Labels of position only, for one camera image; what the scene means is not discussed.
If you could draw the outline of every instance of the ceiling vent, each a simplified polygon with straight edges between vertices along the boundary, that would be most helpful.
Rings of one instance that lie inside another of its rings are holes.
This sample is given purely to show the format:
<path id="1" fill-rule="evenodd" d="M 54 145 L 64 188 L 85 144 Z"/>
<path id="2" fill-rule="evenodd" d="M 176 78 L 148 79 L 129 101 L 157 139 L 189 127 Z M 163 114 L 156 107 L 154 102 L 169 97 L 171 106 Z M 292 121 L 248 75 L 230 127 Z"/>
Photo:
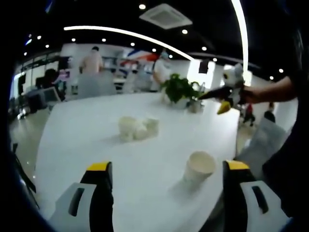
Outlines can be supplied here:
<path id="1" fill-rule="evenodd" d="M 190 19 L 167 4 L 158 5 L 146 11 L 140 16 L 140 19 L 155 24 L 165 30 L 192 24 Z"/>

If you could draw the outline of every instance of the ceiling light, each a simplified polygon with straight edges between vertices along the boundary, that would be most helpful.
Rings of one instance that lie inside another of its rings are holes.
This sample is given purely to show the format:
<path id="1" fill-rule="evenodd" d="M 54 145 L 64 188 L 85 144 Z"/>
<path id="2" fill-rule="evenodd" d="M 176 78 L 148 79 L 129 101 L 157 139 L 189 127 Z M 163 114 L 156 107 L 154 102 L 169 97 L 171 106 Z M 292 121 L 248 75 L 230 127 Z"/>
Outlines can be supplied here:
<path id="1" fill-rule="evenodd" d="M 161 42 L 159 40 L 156 40 L 156 39 L 153 39 L 153 38 L 150 38 L 148 36 L 145 36 L 145 35 L 141 35 L 141 34 L 138 34 L 138 33 L 135 33 L 135 32 L 131 32 L 131 31 L 128 31 L 128 30 L 122 30 L 122 29 L 116 29 L 116 28 L 108 28 L 108 27 L 99 27 L 99 26 L 72 26 L 72 27 L 65 27 L 63 28 L 64 30 L 104 30 L 104 31 L 112 31 L 112 32 L 117 32 L 117 33 L 121 33 L 121 34 L 125 34 L 125 35 L 130 35 L 130 36 L 134 36 L 134 37 L 137 37 L 137 38 L 140 38 L 142 40 L 147 40 L 149 42 L 152 42 L 154 44 L 157 44 L 159 46 L 162 46 L 164 48 L 167 48 L 168 50 L 171 50 L 177 54 L 179 54 L 180 56 L 182 57 L 185 57 L 187 58 L 188 60 L 194 60 L 193 57 L 189 56 L 188 54 L 178 50 L 177 48 L 175 47 L 172 47 L 164 42 Z"/>
<path id="2" fill-rule="evenodd" d="M 28 45 L 28 44 L 31 43 L 31 42 L 32 42 L 32 39 L 29 39 L 29 40 L 26 42 L 25 45 Z"/>
<path id="3" fill-rule="evenodd" d="M 141 5 L 139 6 L 139 8 L 140 8 L 141 10 L 145 10 L 145 9 L 146 9 L 146 6 L 145 6 L 145 4 L 141 4 Z"/>
<path id="4" fill-rule="evenodd" d="M 245 15 L 243 14 L 243 10 L 241 7 L 240 0 L 231 0 L 238 24 L 239 24 L 239 29 L 240 29 L 240 35 L 241 35 L 241 43 L 242 43 L 242 56 L 243 56 L 243 70 L 244 72 L 248 71 L 248 33 L 247 33 L 247 26 L 246 26 L 246 20 L 245 20 Z"/>

